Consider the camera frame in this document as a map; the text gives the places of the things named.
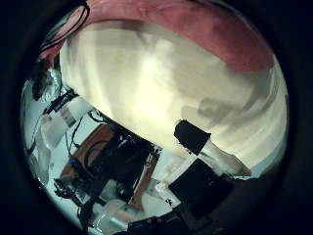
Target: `black cable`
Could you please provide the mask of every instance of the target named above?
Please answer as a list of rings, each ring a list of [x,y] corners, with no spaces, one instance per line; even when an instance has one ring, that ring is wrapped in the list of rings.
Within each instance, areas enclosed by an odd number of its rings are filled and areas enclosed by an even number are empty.
[[[89,171],[89,165],[88,165],[88,163],[89,163],[89,157],[90,157],[91,153],[92,153],[93,151],[95,151],[95,146],[97,146],[98,144],[101,144],[101,143],[103,143],[103,144],[104,144],[104,143],[108,143],[108,141],[106,141],[106,140],[100,140],[100,141],[97,141],[97,142],[93,143],[93,144],[89,147],[89,149],[87,150],[87,152],[86,152],[86,154],[85,154],[85,156],[84,156],[84,166],[85,166],[86,170],[87,170],[89,173],[91,173],[91,174],[92,174],[92,172]]]
[[[69,145],[68,145],[68,138],[67,138],[67,132],[66,132],[67,151],[68,151],[68,157],[69,157],[69,158],[73,158],[73,155],[72,155],[71,152],[70,152],[71,145],[74,144],[74,146],[75,146],[76,148],[79,148],[79,145],[76,144],[76,143],[74,143],[74,139],[73,139],[73,138],[74,138],[74,135],[76,134],[76,132],[77,132],[77,130],[78,130],[79,125],[81,124],[82,119],[83,119],[83,117],[80,119],[80,121],[79,121],[78,125],[76,126],[75,130],[72,132],[72,134],[71,134],[71,141],[70,141],[70,144],[69,144]]]
[[[75,33],[80,28],[80,26],[79,26],[75,31],[70,33],[79,24],[79,22],[81,21],[83,15],[89,9],[88,6],[83,6],[83,7],[84,7],[84,9],[83,9],[81,15],[79,16],[79,19],[77,20],[77,22],[70,29],[68,29],[67,32],[64,35],[59,36],[58,38],[55,38],[53,40],[50,40],[50,41],[44,43],[44,45],[41,46],[41,50],[42,51],[47,50],[46,47],[48,47],[48,46],[50,47],[51,45],[55,46],[55,45],[59,44],[62,40],[64,40],[65,38],[69,37],[71,34]],[[84,21],[83,21],[83,23],[81,25],[83,25],[85,23],[85,21],[87,20],[88,16],[89,16],[89,13],[87,12],[87,15],[86,15],[86,17],[85,17],[85,19],[84,19]]]
[[[66,142],[67,142],[68,157],[71,159],[71,158],[73,158],[73,155],[70,153],[70,148],[69,148],[69,146],[68,146],[67,132],[66,132]]]
[[[78,125],[76,126],[75,130],[74,130],[74,131],[72,132],[72,134],[71,134],[71,142],[70,142],[69,148],[71,148],[71,145],[72,145],[72,144],[73,144],[76,148],[79,148],[79,144],[75,143],[74,137],[75,137],[75,134],[76,134],[76,132],[77,132],[77,130],[78,130],[80,124],[81,124],[82,119],[83,119],[83,117],[79,120]]]
[[[103,119],[100,120],[100,119],[96,119],[95,117],[93,117],[91,112],[88,113],[88,116],[89,116],[89,118],[91,118],[95,122],[98,122],[98,123],[104,123],[105,122]]]
[[[62,36],[55,38],[47,43],[44,43],[44,45],[41,46],[40,49],[40,53],[58,45],[59,43],[61,43],[63,40],[67,39],[69,36],[73,35],[75,32],[77,32],[79,30],[79,28],[85,24],[85,22],[87,21],[89,15],[90,15],[90,8],[89,6],[85,3],[83,5],[84,9],[79,17],[79,19],[77,20],[77,22]],[[82,23],[80,25],[78,25],[82,19],[82,17],[85,15],[85,18],[83,19]]]

